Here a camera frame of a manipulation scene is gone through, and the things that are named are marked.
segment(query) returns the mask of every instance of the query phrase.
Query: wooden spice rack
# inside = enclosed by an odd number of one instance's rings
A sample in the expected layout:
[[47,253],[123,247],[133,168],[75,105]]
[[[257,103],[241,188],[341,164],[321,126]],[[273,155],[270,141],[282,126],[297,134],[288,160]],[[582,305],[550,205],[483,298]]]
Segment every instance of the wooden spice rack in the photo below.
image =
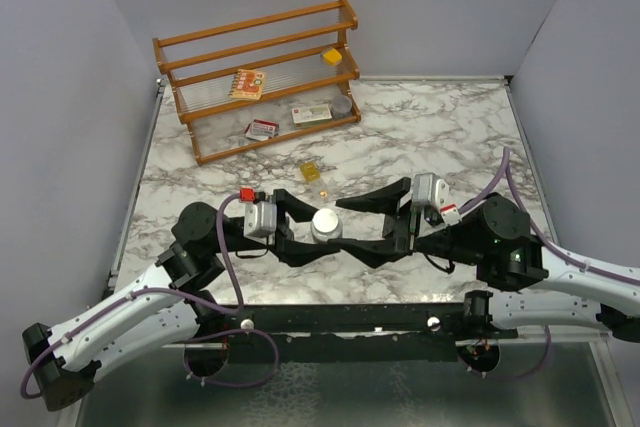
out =
[[[195,44],[196,41],[219,36],[221,34],[243,31],[245,29],[256,29],[256,35],[259,35],[257,32],[260,30],[261,26],[280,22],[286,23],[286,21],[298,19],[303,16],[309,16],[309,18],[312,18],[314,14],[320,14],[328,11],[338,11],[337,23],[321,25],[319,27],[305,29],[302,31],[295,31],[293,33],[272,37],[266,40],[251,42],[235,47],[228,47],[214,52],[203,53],[178,60],[167,60],[165,53],[165,49],[171,46],[194,43],[193,48],[195,48],[197,47]],[[356,61],[353,59],[347,44],[347,30],[354,30],[357,27],[358,19],[355,12],[349,5],[349,2],[347,0],[338,0],[336,2],[329,2],[326,4],[315,5],[313,7],[268,15],[266,17],[253,20],[228,24],[199,32],[192,32],[190,34],[178,35],[166,39],[153,39],[158,69],[162,74],[167,75],[169,79],[178,117],[180,118],[180,122],[185,124],[189,130],[193,145],[193,152],[198,165],[228,157],[230,155],[246,152],[251,149],[257,149],[259,147],[284,142],[303,135],[331,129],[347,123],[359,122],[360,110],[351,95],[349,81],[357,79],[360,76],[360,70],[358,69]],[[295,50],[283,55],[264,58],[267,55],[264,52],[265,50],[276,47],[282,48],[286,45],[295,46],[296,43],[300,44],[300,41],[306,41],[306,39],[314,39],[312,41],[315,41],[317,38],[326,38],[327,34],[333,33],[337,34],[335,42],[325,43],[324,45],[318,45],[311,48],[304,48],[302,50]],[[335,48],[342,54],[342,62],[335,67],[327,65],[320,57],[323,51],[330,48]],[[251,52],[257,56],[257,60],[252,60],[241,65],[219,70],[205,71],[188,77],[180,77],[177,74],[177,71],[180,69],[194,68],[194,66],[211,63],[213,61],[220,61],[227,57]],[[264,91],[259,100],[247,101],[229,98],[228,94],[232,85],[233,77],[238,69],[257,69],[267,73]],[[201,155],[201,146],[198,140],[197,129],[194,128],[194,124],[196,122],[210,116],[244,109],[256,104],[275,101],[286,96],[321,89],[332,85],[337,86],[343,95],[351,98],[353,107],[349,117],[333,120],[307,129],[283,133],[277,137],[262,142],[249,143],[228,150]],[[265,120],[269,120],[268,113],[265,114]]]

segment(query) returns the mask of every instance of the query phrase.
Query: book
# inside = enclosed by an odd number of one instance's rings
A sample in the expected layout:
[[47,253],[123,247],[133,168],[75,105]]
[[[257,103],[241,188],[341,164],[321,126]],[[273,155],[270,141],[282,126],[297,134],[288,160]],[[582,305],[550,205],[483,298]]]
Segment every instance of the book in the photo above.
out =
[[267,74],[258,70],[240,69],[233,77],[229,97],[232,99],[258,100],[262,96]]

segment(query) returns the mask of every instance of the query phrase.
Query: yellow block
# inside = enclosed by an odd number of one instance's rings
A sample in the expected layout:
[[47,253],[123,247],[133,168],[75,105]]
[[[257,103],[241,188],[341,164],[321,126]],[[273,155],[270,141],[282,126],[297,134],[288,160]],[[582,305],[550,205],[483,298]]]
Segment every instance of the yellow block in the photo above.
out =
[[342,62],[342,55],[336,49],[329,49],[322,54],[322,59],[330,66],[338,65]]
[[320,171],[318,170],[315,162],[306,162],[302,164],[300,166],[300,172],[302,172],[302,176],[307,182],[313,182],[320,178]]

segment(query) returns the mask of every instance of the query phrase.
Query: screw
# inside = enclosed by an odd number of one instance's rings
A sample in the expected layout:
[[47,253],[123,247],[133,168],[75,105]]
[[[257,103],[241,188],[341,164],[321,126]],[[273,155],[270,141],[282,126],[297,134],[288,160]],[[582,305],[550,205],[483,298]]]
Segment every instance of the screw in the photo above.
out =
[[248,330],[248,329],[253,329],[255,327],[253,320],[251,319],[244,319],[242,322],[240,322],[240,328],[244,329],[244,330]]
[[440,330],[440,319],[437,317],[429,317],[429,319],[427,319],[427,327],[429,327],[431,332],[437,332]]

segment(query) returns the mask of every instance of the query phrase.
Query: metal edge trim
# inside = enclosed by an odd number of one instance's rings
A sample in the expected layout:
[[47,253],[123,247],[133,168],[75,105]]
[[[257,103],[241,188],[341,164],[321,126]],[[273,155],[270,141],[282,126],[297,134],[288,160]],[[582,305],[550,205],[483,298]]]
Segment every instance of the metal edge trim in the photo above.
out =
[[527,139],[527,134],[522,127],[522,123],[520,122],[520,117],[518,116],[518,110],[516,109],[515,102],[513,101],[513,96],[511,94],[511,88],[506,79],[503,79],[504,89],[507,92],[507,98],[509,99],[509,105],[511,106],[511,112],[513,112],[513,116],[516,119],[516,126],[518,127],[518,132],[520,133],[520,138],[522,139],[522,145],[524,145],[524,151],[527,154],[527,158],[529,160],[529,166],[531,167],[531,172],[533,173],[533,180],[536,183],[536,187],[538,188],[538,194],[540,195],[540,203],[542,204],[542,210],[544,211],[544,216],[547,219],[547,224],[549,225],[549,230],[551,231],[551,238],[555,243],[559,243],[558,233],[556,231],[555,226],[553,225],[553,219],[551,218],[551,212],[549,211],[549,205],[547,204],[547,198],[544,190],[544,183],[542,182],[542,177],[540,176],[540,171],[538,170],[538,166],[536,165],[535,159],[533,157],[533,153],[531,152],[531,146],[529,145],[529,140]]
[[118,240],[118,247],[111,265],[111,276],[117,275],[120,271],[120,264],[122,262],[122,256],[124,255],[124,248],[127,244],[127,238],[129,237],[129,227],[131,226],[131,219],[135,210],[136,202],[138,200],[138,192],[140,190],[140,182],[144,175],[144,169],[147,165],[147,159],[149,158],[149,152],[151,151],[151,141],[153,140],[153,133],[156,130],[156,123],[158,121],[158,115],[160,113],[160,105],[164,96],[164,90],[166,81],[158,79],[158,90],[156,92],[156,101],[153,107],[153,113],[151,116],[151,124],[147,132],[147,137],[144,143],[143,155],[140,158],[140,163],[136,171],[134,188],[131,191],[131,197],[129,198],[129,204],[127,205],[127,213],[124,220],[124,225],[120,233],[120,239]]
[[609,351],[609,344],[606,342],[590,342],[589,346],[615,425],[620,427],[635,425],[627,402],[627,396],[624,393],[615,363]]
[[469,82],[496,82],[502,83],[502,75],[361,75],[360,81],[369,82],[424,82],[424,83],[469,83]]

